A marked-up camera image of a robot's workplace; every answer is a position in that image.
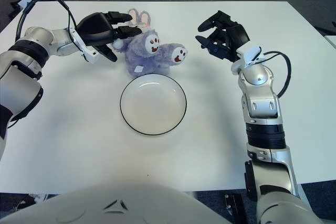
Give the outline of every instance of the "plush toy ear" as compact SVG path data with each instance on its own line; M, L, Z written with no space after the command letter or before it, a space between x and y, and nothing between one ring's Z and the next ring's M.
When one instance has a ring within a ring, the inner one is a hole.
M138 16L139 16L139 13L137 11L137 9L133 8L133 9L130 9L128 11L128 14L132 16L132 20L130 21L130 23L132 25L136 25L138 23Z
M141 23L145 23L147 26L151 25L151 17L149 16L149 13L145 10L140 13L140 20Z

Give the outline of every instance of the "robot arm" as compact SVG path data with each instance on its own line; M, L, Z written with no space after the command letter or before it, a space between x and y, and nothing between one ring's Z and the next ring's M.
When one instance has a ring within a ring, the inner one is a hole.
M111 26L131 18L118 12L95 13L84 18L77 29L31 27L8 51L0 54L0 159L8 123L24 118L42 98L43 88L38 80L49 57L67 56L80 50L90 63L102 56L116 61L116 56L104 43L140 34L141 30L136 27ZM99 30L86 25L92 19Z
M196 36L196 39L211 55L233 62L232 73L238 75L238 85L243 92L241 105L248 137L247 154L251 158L245 163L245 182L248 197L258 201L258 222L322 223L298 198L279 97L272 89L274 75L263 65L267 60L261 47L249 40L242 25L221 11L203 22L198 31L213 27L217 28L208 38ZM290 65L288 69L286 85L279 96L288 86Z

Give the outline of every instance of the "white plate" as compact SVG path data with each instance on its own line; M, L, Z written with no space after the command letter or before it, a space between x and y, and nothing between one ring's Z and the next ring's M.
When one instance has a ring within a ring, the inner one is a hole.
M187 101L181 86L161 74L146 74L131 81L121 94L120 110L134 130L160 135L182 121Z

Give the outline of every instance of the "tabletop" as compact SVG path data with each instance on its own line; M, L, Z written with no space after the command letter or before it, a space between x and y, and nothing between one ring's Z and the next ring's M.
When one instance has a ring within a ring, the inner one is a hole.
M336 36L325 36L325 39L336 49Z
M241 90L231 63L201 49L197 27L222 10L241 23L263 52L279 50L292 63L280 98L287 145L298 183L336 179L334 76L336 50L287 2L67 2L77 22L93 12L151 15L162 44L188 49L169 76L183 88L187 110L174 130L145 136L131 129L119 101L131 81L123 55L94 65L80 54L52 56L43 68L40 103L7 133L0 161L0 191L65 193L101 183L141 181L183 191L244 188L247 136ZM67 13L56 2L37 3L30 26L60 29ZM0 34L0 51L14 43L16 17ZM281 57L267 62L274 91L287 74Z

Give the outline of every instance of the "purple plush toy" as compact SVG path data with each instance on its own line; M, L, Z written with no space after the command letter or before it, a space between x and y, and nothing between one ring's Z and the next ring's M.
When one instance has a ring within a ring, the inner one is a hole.
M158 34L150 28L150 16L143 11L140 15L136 9L129 10L133 17L128 25L138 26L143 33L132 38L116 40L112 46L118 52L125 53L128 72L133 77L153 73L158 67L181 63L187 51L181 44L160 46Z
M181 64L187 53L188 51L183 45L171 43L161 45L159 52L154 57L160 68L168 68Z

